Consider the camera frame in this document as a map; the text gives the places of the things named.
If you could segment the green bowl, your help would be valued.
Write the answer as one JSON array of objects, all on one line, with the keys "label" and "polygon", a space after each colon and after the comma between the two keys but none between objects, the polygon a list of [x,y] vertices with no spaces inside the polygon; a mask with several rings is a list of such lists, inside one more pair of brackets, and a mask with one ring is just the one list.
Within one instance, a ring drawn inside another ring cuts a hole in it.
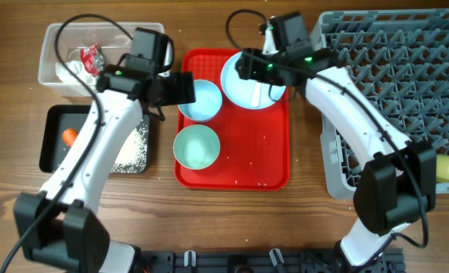
[{"label": "green bowl", "polygon": [[174,158],[190,170],[202,170],[211,166],[220,151],[221,143],[217,133],[202,124],[185,127],[174,139]]}]

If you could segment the white rice pile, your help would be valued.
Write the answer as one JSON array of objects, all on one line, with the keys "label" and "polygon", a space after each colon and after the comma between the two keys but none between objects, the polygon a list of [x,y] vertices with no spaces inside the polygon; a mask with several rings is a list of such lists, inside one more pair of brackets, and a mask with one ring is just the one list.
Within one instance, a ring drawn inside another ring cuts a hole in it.
[{"label": "white rice pile", "polygon": [[111,170],[113,174],[141,174],[147,168],[149,117],[144,115],[130,133]]}]

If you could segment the orange carrot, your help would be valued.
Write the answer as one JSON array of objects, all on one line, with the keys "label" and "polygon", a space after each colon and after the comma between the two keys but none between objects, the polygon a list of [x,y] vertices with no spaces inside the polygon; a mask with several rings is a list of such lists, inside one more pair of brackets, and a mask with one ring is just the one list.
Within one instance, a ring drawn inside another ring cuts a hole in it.
[{"label": "orange carrot", "polygon": [[62,139],[64,143],[72,147],[76,138],[78,137],[78,132],[74,128],[68,128],[62,133]]}]

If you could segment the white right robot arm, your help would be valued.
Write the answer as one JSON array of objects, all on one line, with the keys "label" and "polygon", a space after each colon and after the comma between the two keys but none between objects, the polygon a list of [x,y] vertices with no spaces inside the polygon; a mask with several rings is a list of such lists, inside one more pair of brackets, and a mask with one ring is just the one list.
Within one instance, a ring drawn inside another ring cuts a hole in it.
[{"label": "white right robot arm", "polygon": [[359,91],[338,56],[315,49],[298,12],[264,18],[261,49],[245,48],[236,64],[243,80],[289,86],[334,125],[362,169],[353,195],[357,213],[350,232],[334,246],[329,268],[358,272],[382,263],[403,230],[420,221],[429,242],[427,213],[436,202],[436,152],[414,142]]}]

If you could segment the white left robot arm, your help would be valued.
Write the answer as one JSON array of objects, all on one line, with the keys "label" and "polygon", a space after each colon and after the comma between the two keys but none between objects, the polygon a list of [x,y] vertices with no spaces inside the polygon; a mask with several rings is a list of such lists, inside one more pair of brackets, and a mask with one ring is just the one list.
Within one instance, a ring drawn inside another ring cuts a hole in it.
[{"label": "white left robot arm", "polygon": [[96,214],[118,153],[144,115],[159,120],[162,107],[195,102],[190,72],[172,73],[174,43],[164,33],[138,28],[124,65],[110,64],[91,90],[90,112],[57,171],[39,193],[21,193],[14,205],[20,239],[32,262],[69,272],[134,272],[137,246],[111,240]]}]

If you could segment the clear plastic waste bin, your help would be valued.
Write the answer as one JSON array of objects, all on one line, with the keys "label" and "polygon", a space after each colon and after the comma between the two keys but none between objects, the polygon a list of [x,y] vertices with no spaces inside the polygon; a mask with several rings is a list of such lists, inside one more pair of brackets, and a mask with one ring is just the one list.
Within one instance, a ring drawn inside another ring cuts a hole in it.
[{"label": "clear plastic waste bin", "polygon": [[[51,24],[46,30],[39,59],[38,81],[63,97],[86,97],[88,92],[79,83],[65,83],[56,74],[58,59],[54,48],[55,36],[61,24]],[[68,24],[58,41],[58,53],[65,62],[80,59],[79,51],[96,44],[107,64],[115,64],[128,53],[131,41],[117,27],[108,22]]]}]

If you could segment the grey dishwasher rack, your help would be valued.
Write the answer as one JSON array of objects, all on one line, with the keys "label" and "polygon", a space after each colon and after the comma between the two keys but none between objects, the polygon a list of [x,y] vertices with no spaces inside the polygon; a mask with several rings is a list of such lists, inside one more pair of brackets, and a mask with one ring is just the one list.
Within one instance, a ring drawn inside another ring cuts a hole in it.
[{"label": "grey dishwasher rack", "polygon": [[391,124],[449,155],[449,9],[326,11],[311,37]]}]

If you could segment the white plastic spoon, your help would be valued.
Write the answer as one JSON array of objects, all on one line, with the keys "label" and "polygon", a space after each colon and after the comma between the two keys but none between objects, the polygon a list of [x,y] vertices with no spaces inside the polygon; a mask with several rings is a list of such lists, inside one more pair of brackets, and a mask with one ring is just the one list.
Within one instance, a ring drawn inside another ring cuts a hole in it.
[{"label": "white plastic spoon", "polygon": [[262,84],[260,82],[256,82],[256,85],[255,85],[253,93],[252,93],[251,102],[250,102],[250,105],[253,108],[259,107],[260,97],[261,97],[261,88],[262,88]]}]

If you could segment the large light blue plate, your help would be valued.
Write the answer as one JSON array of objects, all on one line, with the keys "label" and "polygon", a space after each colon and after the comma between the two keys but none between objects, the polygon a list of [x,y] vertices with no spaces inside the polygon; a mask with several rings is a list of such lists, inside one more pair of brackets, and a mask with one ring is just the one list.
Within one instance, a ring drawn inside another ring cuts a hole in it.
[{"label": "large light blue plate", "polygon": [[276,103],[285,93],[285,86],[270,86],[262,83],[261,97],[258,108],[250,105],[252,93],[256,85],[255,80],[242,80],[239,78],[234,65],[241,56],[241,52],[232,55],[221,69],[221,88],[224,94],[241,108],[258,110],[267,108]]}]

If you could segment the small light blue bowl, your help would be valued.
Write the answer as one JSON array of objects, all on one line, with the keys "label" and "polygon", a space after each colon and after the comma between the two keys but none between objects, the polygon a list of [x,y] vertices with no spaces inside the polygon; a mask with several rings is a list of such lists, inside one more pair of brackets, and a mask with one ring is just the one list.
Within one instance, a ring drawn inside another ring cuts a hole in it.
[{"label": "small light blue bowl", "polygon": [[196,101],[179,105],[181,114],[195,122],[212,120],[220,111],[223,103],[221,90],[208,80],[194,80],[193,86]]}]

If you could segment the red foil wrapper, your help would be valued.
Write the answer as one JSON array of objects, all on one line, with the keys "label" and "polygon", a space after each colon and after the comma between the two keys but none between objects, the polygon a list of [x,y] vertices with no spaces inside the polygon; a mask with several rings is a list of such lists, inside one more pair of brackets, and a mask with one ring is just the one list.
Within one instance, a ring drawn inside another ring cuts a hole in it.
[{"label": "red foil wrapper", "polygon": [[80,60],[85,71],[93,77],[97,77],[105,66],[105,58],[97,44],[90,45],[80,50]]}]

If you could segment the red plastic tray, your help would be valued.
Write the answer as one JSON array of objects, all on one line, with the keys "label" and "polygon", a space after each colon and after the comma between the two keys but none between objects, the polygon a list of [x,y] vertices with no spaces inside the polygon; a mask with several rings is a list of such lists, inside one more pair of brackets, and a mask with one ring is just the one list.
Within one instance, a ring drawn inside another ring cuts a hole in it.
[{"label": "red plastic tray", "polygon": [[174,175],[185,187],[216,190],[279,190],[290,177],[290,114],[284,95],[258,110],[235,105],[221,88],[221,69],[236,49],[193,49],[183,59],[183,71],[197,80],[213,82],[223,103],[205,125],[220,140],[216,161],[203,170],[174,164]]}]

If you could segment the crumpled white tissue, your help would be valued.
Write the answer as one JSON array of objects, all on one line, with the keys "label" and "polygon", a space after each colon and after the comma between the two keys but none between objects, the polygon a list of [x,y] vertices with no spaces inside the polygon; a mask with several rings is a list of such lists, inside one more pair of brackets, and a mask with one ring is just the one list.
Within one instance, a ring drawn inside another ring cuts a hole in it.
[{"label": "crumpled white tissue", "polygon": [[[79,79],[89,86],[96,84],[96,78],[86,71],[82,61],[69,61],[65,65],[73,72]],[[56,76],[62,83],[66,84],[78,84],[79,81],[63,66],[62,63],[55,64]]]}]

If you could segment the black rectangular tray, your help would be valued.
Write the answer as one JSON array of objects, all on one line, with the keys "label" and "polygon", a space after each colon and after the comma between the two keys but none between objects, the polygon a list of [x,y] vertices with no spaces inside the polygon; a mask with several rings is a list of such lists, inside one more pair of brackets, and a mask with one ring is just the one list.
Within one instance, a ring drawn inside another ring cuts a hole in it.
[{"label": "black rectangular tray", "polygon": [[49,109],[39,157],[41,171],[52,173],[57,170],[70,149],[64,143],[62,133],[68,128],[80,131],[89,110],[88,105],[54,105]]}]

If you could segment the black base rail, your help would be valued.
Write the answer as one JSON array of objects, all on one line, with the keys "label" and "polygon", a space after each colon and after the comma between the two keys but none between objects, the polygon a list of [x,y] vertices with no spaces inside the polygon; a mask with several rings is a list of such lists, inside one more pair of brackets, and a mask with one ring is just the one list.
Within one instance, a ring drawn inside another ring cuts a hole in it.
[{"label": "black base rail", "polygon": [[241,253],[185,253],[170,251],[141,253],[134,272],[155,273],[326,273],[358,272],[348,268],[346,262],[332,249],[311,249],[300,252],[283,252],[272,249],[265,252]]}]

